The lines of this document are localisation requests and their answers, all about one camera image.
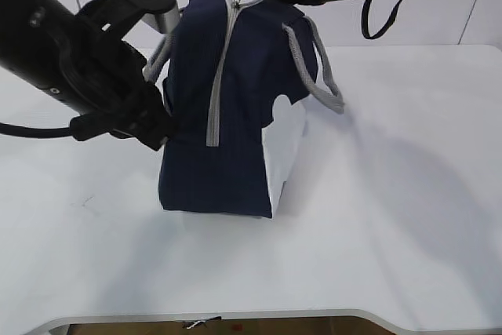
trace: black robotic arm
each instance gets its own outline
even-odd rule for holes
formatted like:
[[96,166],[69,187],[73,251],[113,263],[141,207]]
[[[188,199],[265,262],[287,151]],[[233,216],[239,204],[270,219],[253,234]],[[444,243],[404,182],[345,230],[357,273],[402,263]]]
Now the black robotic arm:
[[0,5],[0,65],[80,114],[64,129],[0,124],[0,133],[81,141],[112,133],[154,150],[173,135],[160,92],[143,76],[147,61],[122,39],[141,20],[171,32],[176,0],[93,0],[77,15],[57,0]]

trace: gray zipper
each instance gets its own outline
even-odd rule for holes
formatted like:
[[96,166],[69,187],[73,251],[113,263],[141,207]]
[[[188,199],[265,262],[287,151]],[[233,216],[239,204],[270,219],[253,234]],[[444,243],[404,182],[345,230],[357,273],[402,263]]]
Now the gray zipper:
[[207,121],[207,134],[206,146],[219,147],[220,146],[220,119],[221,119],[221,80],[223,78],[223,70],[225,60],[227,58],[228,46],[234,31],[235,23],[237,22],[238,15],[246,8],[257,5],[263,0],[256,0],[238,7],[235,6],[234,0],[225,0],[227,3],[227,35],[225,36],[225,45],[221,54],[220,62],[216,70],[216,75],[213,81],[213,91],[211,92],[211,102],[209,104],[209,113]]

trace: black strap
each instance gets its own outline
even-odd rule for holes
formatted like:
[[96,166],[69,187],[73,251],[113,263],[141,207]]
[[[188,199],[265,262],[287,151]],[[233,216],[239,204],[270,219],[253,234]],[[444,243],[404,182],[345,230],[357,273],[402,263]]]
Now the black strap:
[[397,17],[398,17],[398,11],[399,11],[399,6],[404,0],[399,0],[399,2],[395,5],[393,8],[391,15],[389,16],[389,20],[387,20],[387,23],[374,35],[371,35],[369,33],[369,11],[371,9],[371,2],[373,0],[365,0],[364,6],[362,7],[362,19],[361,19],[361,26],[362,26],[362,35],[366,39],[378,39],[387,33],[387,31],[391,28],[392,25],[394,25]]
[[0,123],[0,134],[9,137],[26,137],[28,139],[57,139],[60,137],[70,137],[71,130],[65,129],[32,129]]

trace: tabletop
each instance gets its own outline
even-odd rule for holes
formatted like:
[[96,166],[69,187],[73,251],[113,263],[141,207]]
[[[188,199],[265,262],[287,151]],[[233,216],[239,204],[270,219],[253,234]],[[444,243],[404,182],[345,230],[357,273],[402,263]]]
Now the tabletop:
[[[347,114],[307,101],[274,220],[162,211],[162,154],[134,140],[0,137],[0,333],[216,315],[502,333],[502,52],[329,56]],[[75,115],[0,83],[1,122]]]

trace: bag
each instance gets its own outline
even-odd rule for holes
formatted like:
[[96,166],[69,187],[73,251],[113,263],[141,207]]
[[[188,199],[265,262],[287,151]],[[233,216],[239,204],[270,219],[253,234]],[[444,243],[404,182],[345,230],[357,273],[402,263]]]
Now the bag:
[[[331,93],[315,84],[315,46]],[[313,21],[273,0],[190,0],[147,74],[169,58],[166,109],[179,131],[164,152],[162,206],[271,218],[306,122],[300,101],[312,93],[344,111]]]

